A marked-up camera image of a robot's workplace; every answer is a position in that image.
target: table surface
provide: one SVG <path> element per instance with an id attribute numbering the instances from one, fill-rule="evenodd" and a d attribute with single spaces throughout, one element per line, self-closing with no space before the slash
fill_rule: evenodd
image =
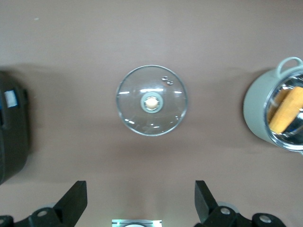
<path id="1" fill-rule="evenodd" d="M 32 145 L 0 187 L 15 220 L 86 180 L 78 227 L 111 219 L 198 222 L 195 180 L 251 218 L 303 223 L 303 157 L 248 129 L 250 84 L 286 57 L 302 58 L 300 0 L 2 0 L 0 67 L 27 89 Z M 184 81 L 188 112 L 172 132 L 145 137 L 116 109 L 123 77 L 161 65 Z"/>

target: yellow object in pot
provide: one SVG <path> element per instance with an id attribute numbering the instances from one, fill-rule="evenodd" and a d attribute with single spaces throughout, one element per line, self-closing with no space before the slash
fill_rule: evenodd
<path id="1" fill-rule="evenodd" d="M 283 102 L 283 100 L 285 99 L 286 95 L 288 94 L 288 92 L 291 89 L 281 89 L 278 94 L 274 97 L 274 100 L 272 102 L 272 104 L 270 105 L 269 109 L 268 109 L 268 114 L 267 114 L 267 122 L 269 123 L 271 121 L 271 119 L 273 118 L 273 116 L 275 115 L 275 113 L 277 112 L 277 109 L 279 108 L 279 106 L 281 105 L 281 103 Z"/>
<path id="2" fill-rule="evenodd" d="M 269 123 L 269 128 L 276 134 L 281 134 L 296 118 L 303 107 L 303 88 L 294 87 L 279 106 Z"/>

